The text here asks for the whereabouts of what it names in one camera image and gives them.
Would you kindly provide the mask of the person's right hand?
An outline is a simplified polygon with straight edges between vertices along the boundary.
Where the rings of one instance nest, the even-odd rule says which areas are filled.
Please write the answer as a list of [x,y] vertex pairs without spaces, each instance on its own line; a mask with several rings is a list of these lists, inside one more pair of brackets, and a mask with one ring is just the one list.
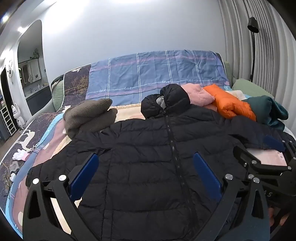
[[268,215],[270,227],[278,227],[284,225],[290,214],[286,213],[285,215],[280,216],[280,210],[278,208],[269,207]]

